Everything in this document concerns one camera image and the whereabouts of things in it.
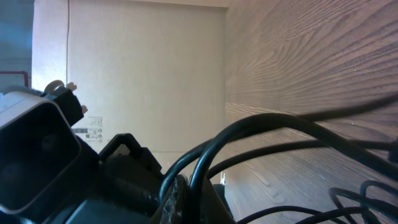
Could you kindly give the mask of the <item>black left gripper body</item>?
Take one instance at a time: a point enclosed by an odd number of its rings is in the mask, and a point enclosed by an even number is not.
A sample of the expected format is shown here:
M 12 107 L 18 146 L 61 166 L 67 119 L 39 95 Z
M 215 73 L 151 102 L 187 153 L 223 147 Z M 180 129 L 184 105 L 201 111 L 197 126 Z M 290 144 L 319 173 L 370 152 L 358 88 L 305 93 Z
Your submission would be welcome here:
M 46 188 L 47 223 L 146 223 L 159 206 L 161 166 L 131 134 L 116 135 L 100 152 L 78 143 L 66 162 L 58 136 L 46 138 L 50 171 L 61 164 Z

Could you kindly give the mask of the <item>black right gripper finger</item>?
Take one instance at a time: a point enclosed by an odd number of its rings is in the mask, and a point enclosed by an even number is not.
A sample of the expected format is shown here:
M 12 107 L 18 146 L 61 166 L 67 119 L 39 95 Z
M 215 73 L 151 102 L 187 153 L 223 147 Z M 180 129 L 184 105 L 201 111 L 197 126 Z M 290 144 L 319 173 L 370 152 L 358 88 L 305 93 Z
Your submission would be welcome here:
M 168 189 L 165 199 L 151 216 L 150 224 L 235 224 L 221 184 L 205 181 L 198 205 L 188 203 L 188 183 L 184 176 L 178 175 Z

